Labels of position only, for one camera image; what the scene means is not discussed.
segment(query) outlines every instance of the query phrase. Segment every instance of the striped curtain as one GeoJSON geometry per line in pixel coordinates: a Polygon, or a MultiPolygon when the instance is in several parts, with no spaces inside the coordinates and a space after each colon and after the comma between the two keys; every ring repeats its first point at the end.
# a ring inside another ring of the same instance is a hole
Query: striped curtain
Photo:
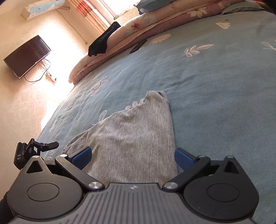
{"type": "Polygon", "coordinates": [[[86,0],[68,0],[89,23],[102,34],[110,26],[98,10],[86,0]]]}

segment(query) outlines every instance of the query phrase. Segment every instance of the white logo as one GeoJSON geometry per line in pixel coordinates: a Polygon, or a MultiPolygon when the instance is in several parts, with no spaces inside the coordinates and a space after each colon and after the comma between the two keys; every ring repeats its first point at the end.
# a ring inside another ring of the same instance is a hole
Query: white logo
{"type": "Polygon", "coordinates": [[[131,186],[131,187],[129,187],[129,188],[132,189],[132,190],[135,190],[135,189],[137,189],[138,187],[135,186],[135,185],[133,185],[133,186],[131,186]]]}

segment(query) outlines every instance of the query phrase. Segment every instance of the triangular cutout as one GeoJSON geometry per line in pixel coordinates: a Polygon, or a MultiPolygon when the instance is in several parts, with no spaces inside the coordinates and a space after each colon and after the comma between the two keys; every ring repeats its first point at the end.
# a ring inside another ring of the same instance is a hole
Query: triangular cutout
{"type": "Polygon", "coordinates": [[[41,171],[43,171],[43,169],[41,168],[39,162],[33,161],[32,164],[30,165],[29,169],[27,170],[27,174],[41,172],[41,171]]]}
{"type": "Polygon", "coordinates": [[[224,172],[239,174],[238,169],[236,168],[235,164],[232,161],[228,161],[228,163],[224,169],[224,172]]]}

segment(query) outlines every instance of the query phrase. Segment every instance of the blue gripper pad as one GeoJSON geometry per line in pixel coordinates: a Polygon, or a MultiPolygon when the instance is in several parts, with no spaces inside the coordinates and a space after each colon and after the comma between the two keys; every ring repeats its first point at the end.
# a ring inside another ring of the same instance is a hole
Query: blue gripper pad
{"type": "Polygon", "coordinates": [[[92,150],[86,147],[74,153],[71,157],[71,163],[82,170],[92,159],[92,150]]]}
{"type": "Polygon", "coordinates": [[[178,148],[174,151],[174,160],[183,171],[195,164],[194,158],[195,157],[188,156],[178,148]]]}

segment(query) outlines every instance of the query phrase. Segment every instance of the television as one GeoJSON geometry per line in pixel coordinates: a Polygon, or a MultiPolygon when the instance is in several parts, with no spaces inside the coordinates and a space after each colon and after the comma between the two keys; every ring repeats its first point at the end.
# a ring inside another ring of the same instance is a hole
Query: television
{"type": "Polygon", "coordinates": [[[51,49],[42,38],[37,35],[10,53],[4,59],[4,62],[16,77],[21,79],[50,52],[51,49]]]}

